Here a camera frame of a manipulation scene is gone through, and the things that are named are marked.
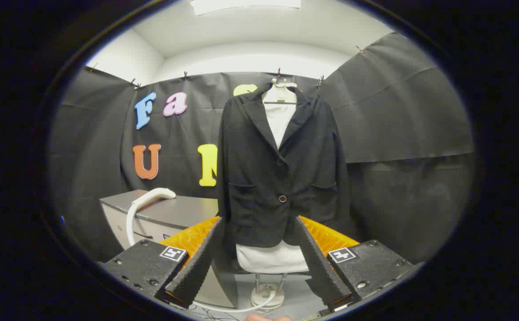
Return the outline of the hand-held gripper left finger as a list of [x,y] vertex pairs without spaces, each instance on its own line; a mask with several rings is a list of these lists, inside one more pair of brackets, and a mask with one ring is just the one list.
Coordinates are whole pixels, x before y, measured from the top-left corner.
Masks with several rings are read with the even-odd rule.
[[140,295],[188,308],[204,283],[224,229],[224,219],[213,217],[159,243],[140,240],[101,266]]

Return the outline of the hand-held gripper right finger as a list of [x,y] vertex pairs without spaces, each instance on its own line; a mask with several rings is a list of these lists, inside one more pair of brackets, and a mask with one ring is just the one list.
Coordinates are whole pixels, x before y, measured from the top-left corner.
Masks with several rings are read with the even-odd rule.
[[360,243],[305,217],[296,217],[294,230],[311,275],[308,285],[331,313],[372,300],[423,267],[378,240]]

